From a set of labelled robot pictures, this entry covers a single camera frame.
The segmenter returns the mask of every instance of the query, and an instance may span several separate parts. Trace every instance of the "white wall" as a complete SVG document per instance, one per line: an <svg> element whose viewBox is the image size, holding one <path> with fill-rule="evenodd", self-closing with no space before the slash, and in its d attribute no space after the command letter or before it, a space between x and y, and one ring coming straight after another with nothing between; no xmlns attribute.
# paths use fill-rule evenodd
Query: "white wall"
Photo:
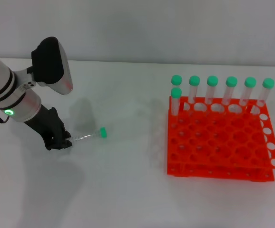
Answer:
<svg viewBox="0 0 275 228"><path fill-rule="evenodd" d="M0 0L0 57L275 65L275 0Z"/></svg>

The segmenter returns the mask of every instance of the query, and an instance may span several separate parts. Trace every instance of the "white table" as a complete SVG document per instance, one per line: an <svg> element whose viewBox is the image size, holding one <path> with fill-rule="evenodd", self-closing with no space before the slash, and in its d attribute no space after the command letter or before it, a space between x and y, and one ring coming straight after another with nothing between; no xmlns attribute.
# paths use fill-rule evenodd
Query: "white table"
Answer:
<svg viewBox="0 0 275 228"><path fill-rule="evenodd" d="M12 70L29 59L2 59ZM47 151L23 123L0 124L0 228L275 228L275 182L166 175L170 79L217 75L275 79L275 67L69 62L74 90L34 90L72 135L106 126L107 139ZM268 107L275 132L275 88Z"/></svg>

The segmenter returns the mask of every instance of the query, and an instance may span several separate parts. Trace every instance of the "green indicator light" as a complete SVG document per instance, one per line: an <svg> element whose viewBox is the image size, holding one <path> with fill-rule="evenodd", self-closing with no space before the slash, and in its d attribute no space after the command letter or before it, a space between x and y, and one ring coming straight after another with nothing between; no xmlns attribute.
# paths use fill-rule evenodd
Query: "green indicator light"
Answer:
<svg viewBox="0 0 275 228"><path fill-rule="evenodd" d="M5 110L4 112L7 115L13 115L14 114L14 112L12 110Z"/></svg>

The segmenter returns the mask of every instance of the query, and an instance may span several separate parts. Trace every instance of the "upright test tube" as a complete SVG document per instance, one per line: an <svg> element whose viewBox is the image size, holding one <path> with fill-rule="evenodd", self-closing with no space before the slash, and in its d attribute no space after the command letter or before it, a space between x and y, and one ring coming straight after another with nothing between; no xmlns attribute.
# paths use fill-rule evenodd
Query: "upright test tube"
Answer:
<svg viewBox="0 0 275 228"><path fill-rule="evenodd" d="M200 78L198 76L191 76L189 79L189 84L190 84L190 88L189 88L188 102L190 104L194 104L198 85L200 84Z"/></svg>
<svg viewBox="0 0 275 228"><path fill-rule="evenodd" d="M173 88L180 88L181 83L182 83L182 77L180 75L173 75L171 77L171 84Z"/></svg>
<svg viewBox="0 0 275 228"><path fill-rule="evenodd" d="M247 105L247 102L250 99L252 90L256 85L256 79L253 78L253 77L247 77L245 82L244 82L244 85L245 85L245 88L244 88L244 91L243 91L243 93L241 95L241 98L240 98L240 101L239 101L239 104L241 106L246 106Z"/></svg>
<svg viewBox="0 0 275 228"><path fill-rule="evenodd" d="M269 96L271 89L274 87L274 84L274 80L269 77L263 80L262 90L256 103L258 107L263 107L265 105L265 101Z"/></svg>
<svg viewBox="0 0 275 228"><path fill-rule="evenodd" d="M207 91L205 96L205 104L207 105L212 104L217 84L218 84L218 78L216 76L209 76L207 78Z"/></svg>
<svg viewBox="0 0 275 228"><path fill-rule="evenodd" d="M171 89L171 115L177 116L180 108L180 98L182 90L180 88Z"/></svg>
<svg viewBox="0 0 275 228"><path fill-rule="evenodd" d="M222 99L223 105L229 105L235 86L237 85L237 78L230 76L226 80L226 89Z"/></svg>

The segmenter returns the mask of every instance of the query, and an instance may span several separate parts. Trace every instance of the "test tube on table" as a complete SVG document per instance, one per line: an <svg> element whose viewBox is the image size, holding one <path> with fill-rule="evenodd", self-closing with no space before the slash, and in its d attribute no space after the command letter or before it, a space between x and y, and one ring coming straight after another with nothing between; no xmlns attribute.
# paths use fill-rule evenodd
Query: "test tube on table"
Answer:
<svg viewBox="0 0 275 228"><path fill-rule="evenodd" d="M217 84L218 84L218 78L216 76L209 76L207 78L207 91L205 96L205 104L207 105L212 104Z"/></svg>
<svg viewBox="0 0 275 228"><path fill-rule="evenodd" d="M226 89L222 98L223 105L229 105L235 86L237 85L237 78L230 76L226 79Z"/></svg>
<svg viewBox="0 0 275 228"><path fill-rule="evenodd" d="M243 93L241 95L241 98L240 98L240 101L239 101L239 104L241 106L246 106L247 105L247 102L250 99L252 90L256 85L256 79L253 78L253 77L247 77L245 82L244 82L244 85L245 85L245 88L244 88L244 91L243 91Z"/></svg>
<svg viewBox="0 0 275 228"><path fill-rule="evenodd" d="M274 87L274 84L274 80L269 77L263 80L262 90L256 103L258 107L263 107L265 105L265 101L269 96L271 89Z"/></svg>
<svg viewBox="0 0 275 228"><path fill-rule="evenodd" d="M180 75L173 75L171 77L171 84L173 88L180 88L181 83L182 83L182 77Z"/></svg>
<svg viewBox="0 0 275 228"><path fill-rule="evenodd" d="M200 84L200 78L198 76L191 76L189 79L189 96L188 103L194 104L196 99L196 92L198 90L198 85Z"/></svg>
<svg viewBox="0 0 275 228"><path fill-rule="evenodd" d="M180 88L171 89L171 115L177 116L180 109L180 98L182 90Z"/></svg>
<svg viewBox="0 0 275 228"><path fill-rule="evenodd" d="M90 133L90 134L79 135L79 136L71 136L71 137L67 138L67 140L74 143L76 141L86 140L86 139L90 139L90 138L97 138L97 137L107 138L107 131L106 131L105 127L102 127L99 130L96 130L96 131L94 131L93 133Z"/></svg>

